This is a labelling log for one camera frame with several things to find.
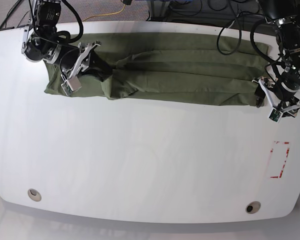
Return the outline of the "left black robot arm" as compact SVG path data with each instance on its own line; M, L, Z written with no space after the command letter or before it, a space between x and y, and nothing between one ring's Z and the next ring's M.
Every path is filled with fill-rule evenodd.
M272 108L268 117L278 123L281 118L296 117L300 111L300 100L295 96L300 91L300 0L260 0L258 5L261 20L251 27L250 43L275 76L256 80L256 106L260 107L267 99ZM272 59L256 45L255 31L263 24L273 26L276 32L277 59Z

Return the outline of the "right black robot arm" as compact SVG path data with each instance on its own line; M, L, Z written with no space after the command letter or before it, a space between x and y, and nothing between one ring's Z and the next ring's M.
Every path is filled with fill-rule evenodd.
M101 43L80 41L84 25L68 1L34 0L28 3L30 17L24 28L21 52L30 62L44 61L51 67L58 67L60 87L66 96L71 96L82 87L81 76L91 75L104 82L112 75L112 67L95 52ZM74 14L78 23L79 33L75 37L66 30L57 29L62 4Z

